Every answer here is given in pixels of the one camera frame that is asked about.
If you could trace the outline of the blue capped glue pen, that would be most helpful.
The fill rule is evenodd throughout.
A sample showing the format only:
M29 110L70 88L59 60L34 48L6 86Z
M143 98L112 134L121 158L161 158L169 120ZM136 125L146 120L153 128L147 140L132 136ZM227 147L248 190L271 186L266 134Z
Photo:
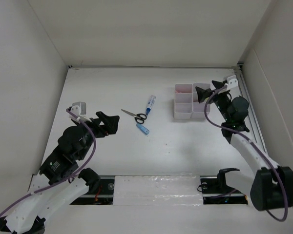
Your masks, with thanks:
M150 113L154 103L156 100L156 96L155 95L151 95L148 102L147 102L147 106L146 106L146 116L148 116L148 114Z

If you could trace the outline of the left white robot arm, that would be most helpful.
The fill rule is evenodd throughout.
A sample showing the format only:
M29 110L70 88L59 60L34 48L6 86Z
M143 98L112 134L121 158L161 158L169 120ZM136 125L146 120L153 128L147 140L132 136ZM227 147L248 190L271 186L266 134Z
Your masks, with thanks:
M27 194L0 213L1 232L42 234L56 211L100 190L100 176L86 165L96 151L96 139L116 134L120 117L99 111L97 118L87 118L66 111L74 125L64 130L57 147L32 177Z

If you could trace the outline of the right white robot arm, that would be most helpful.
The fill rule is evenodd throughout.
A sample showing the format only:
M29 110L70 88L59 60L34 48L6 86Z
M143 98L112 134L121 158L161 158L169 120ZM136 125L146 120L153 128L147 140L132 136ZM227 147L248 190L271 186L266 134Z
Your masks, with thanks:
M259 146L245 135L249 132L245 118L249 115L249 102L242 96L232 97L230 90L238 86L236 78L223 82L212 81L214 89L196 86L198 102L204 104L204 112L214 103L224 118L219 125L223 137L235 148L253 172L243 175L237 168L219 170L216 182L207 185L217 197L239 191L251 199L258 211L285 209L293 206L293 171L280 166Z

